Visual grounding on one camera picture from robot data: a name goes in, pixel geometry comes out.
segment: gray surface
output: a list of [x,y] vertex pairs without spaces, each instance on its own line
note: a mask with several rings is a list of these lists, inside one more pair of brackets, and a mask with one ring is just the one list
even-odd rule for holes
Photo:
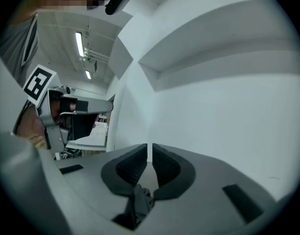
[[11,132],[26,103],[27,95],[0,57],[0,132]]
[[38,229],[71,234],[45,180],[38,152],[29,142],[0,133],[0,182],[18,210]]
[[21,67],[25,41],[32,21],[33,17],[22,23],[7,27],[0,38],[0,56],[20,86],[24,86],[26,82],[27,70],[38,49],[39,40],[37,39],[36,43],[31,46],[31,56],[27,59],[23,67]]
[[156,201],[137,232],[152,234],[222,234],[245,226],[222,187],[238,184],[263,209],[274,199],[257,183],[230,165],[193,152],[162,145],[187,159],[196,170],[193,185],[178,199]]
[[[287,41],[278,46],[278,40]],[[159,41],[139,62],[163,71],[206,50],[213,50],[212,59],[216,59],[221,57],[223,47],[227,49],[224,53],[232,55],[262,48],[299,49],[298,44],[291,23],[276,1],[248,0],[222,6],[185,23]]]
[[[126,153],[127,149],[119,150],[118,154]],[[123,208],[124,203],[126,203],[125,198],[115,197],[112,198],[112,194],[110,191],[108,192],[104,188],[104,184],[100,184],[102,190],[99,190],[99,187],[95,184],[96,178],[100,176],[98,174],[92,175],[92,181],[85,180],[85,183],[77,183],[76,180],[73,181],[71,175],[76,178],[80,178],[80,180],[84,179],[84,176],[87,176],[88,170],[83,171],[79,174],[79,172],[70,173],[70,179],[66,179],[60,171],[57,169],[56,164],[54,163],[53,158],[50,156],[50,153],[46,150],[39,150],[40,157],[42,158],[42,165],[45,171],[46,179],[49,185],[49,188],[52,191],[52,194],[58,203],[60,209],[62,210],[64,216],[67,219],[69,226],[73,234],[77,235],[92,235],[92,234],[112,234],[112,235],[125,235],[131,234],[132,232],[123,229],[119,225],[115,224],[110,220],[110,218],[105,218],[105,216],[111,215],[113,213],[120,212]],[[95,161],[92,157],[85,157],[86,161],[90,160]],[[70,166],[76,164],[78,159],[69,159],[65,161],[59,161],[59,167]],[[90,201],[92,199],[99,199],[99,203],[101,204],[99,207],[97,203],[94,203],[93,206],[98,207],[96,211],[93,206],[91,206]]]
[[102,167],[110,160],[136,148],[138,145],[107,152],[96,157],[82,157],[56,161],[58,168],[82,165],[84,168],[64,174],[71,189],[96,212],[111,220],[125,211],[128,198],[111,193],[101,178]]

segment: black rubber pad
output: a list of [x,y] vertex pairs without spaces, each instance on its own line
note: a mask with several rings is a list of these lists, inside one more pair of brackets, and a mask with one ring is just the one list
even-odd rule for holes
[[147,144],[125,153],[106,163],[101,170],[101,177],[113,194],[132,197],[147,166]]
[[237,184],[225,186],[223,191],[246,223],[253,221],[263,213],[261,208]]
[[157,144],[152,145],[153,168],[159,189],[153,194],[154,200],[168,200],[180,197],[196,178],[194,166],[183,157]]

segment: white panel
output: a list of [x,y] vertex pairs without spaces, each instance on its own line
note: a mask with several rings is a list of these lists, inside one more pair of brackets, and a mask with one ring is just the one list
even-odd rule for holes
[[167,0],[153,16],[153,29],[147,50],[167,37],[173,31],[200,15],[247,0]]
[[121,28],[101,19],[89,17],[89,30],[115,40]]
[[[272,0],[252,0],[214,10],[188,22],[156,44],[140,62],[157,70],[199,52],[248,45],[262,48],[260,41],[296,39],[294,28]],[[267,48],[279,49],[279,43]]]
[[[147,69],[135,61],[131,64],[118,120],[116,149],[148,143],[155,91],[152,84],[154,74]],[[148,159],[152,160],[151,150],[148,150]]]
[[113,151],[115,149],[116,143],[116,133],[118,129],[119,117],[122,108],[123,97],[125,94],[127,78],[130,71],[130,67],[128,67],[124,74],[119,79],[119,83],[117,86],[117,93],[115,95],[115,99],[113,102],[113,111],[111,113],[110,124],[108,129],[107,135],[107,144],[106,144],[106,151]]

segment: black cable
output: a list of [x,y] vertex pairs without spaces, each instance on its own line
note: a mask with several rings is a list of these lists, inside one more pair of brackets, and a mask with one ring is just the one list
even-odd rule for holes
[[21,113],[19,114],[18,116],[18,119],[16,121],[16,124],[14,126],[14,129],[13,129],[13,133],[14,134],[17,134],[17,131],[18,131],[18,126],[20,125],[20,123],[22,122],[22,118],[23,118],[23,115],[25,113],[25,111],[28,109],[28,107],[31,105],[31,102],[29,100],[26,101],[25,105],[23,106],[23,109],[21,111]]

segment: white wall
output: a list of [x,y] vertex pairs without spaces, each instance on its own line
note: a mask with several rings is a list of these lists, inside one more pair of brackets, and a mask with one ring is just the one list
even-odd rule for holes
[[112,48],[108,65],[118,79],[121,79],[127,67],[131,64],[131,61],[132,57],[121,39],[117,37]]
[[[257,67],[264,72],[256,74]],[[161,78],[154,105],[149,142],[221,159],[277,200],[297,183],[300,52],[256,51],[196,64]]]
[[107,101],[110,100],[116,94],[118,85],[119,85],[118,78],[116,76],[113,76],[109,88],[107,89],[105,100]]
[[155,92],[148,79],[154,73],[147,69],[137,62],[131,64],[119,114],[115,149],[148,143]]
[[119,117],[122,109],[122,102],[123,102],[124,92],[126,89],[127,77],[129,71],[130,71],[130,66],[126,69],[124,74],[121,76],[117,87],[117,93],[115,94],[115,98],[113,102],[113,111],[111,113],[110,125],[109,125],[108,135],[107,135],[106,152],[115,150]]

